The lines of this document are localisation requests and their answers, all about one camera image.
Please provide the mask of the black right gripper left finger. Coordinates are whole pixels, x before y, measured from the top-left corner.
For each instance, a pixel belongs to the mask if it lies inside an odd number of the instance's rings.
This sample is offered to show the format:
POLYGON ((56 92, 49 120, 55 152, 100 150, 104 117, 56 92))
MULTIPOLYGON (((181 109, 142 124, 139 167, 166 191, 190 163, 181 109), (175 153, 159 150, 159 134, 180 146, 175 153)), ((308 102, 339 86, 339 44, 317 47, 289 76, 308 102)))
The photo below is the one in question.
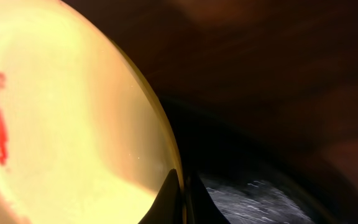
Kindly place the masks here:
POLYGON ((151 208, 139 224, 182 224, 182 202, 177 171, 169 171, 151 208))

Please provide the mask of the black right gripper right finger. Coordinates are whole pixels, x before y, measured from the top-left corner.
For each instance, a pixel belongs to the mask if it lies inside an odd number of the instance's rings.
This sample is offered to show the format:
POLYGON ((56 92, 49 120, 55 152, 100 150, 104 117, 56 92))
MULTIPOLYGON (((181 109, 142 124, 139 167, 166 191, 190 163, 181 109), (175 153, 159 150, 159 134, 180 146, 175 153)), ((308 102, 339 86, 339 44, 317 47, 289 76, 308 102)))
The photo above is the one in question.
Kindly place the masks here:
POLYGON ((188 224, 230 224, 195 172, 186 180, 186 216, 188 224))

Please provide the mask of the yellow plate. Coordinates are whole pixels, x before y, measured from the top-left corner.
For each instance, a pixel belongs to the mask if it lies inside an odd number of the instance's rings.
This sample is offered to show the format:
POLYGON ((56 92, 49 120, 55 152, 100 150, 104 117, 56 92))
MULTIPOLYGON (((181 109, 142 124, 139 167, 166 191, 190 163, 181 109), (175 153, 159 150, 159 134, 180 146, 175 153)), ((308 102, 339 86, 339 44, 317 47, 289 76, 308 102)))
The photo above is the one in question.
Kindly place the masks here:
POLYGON ((178 149, 129 58, 62 1, 0 1, 0 223, 139 223, 178 149))

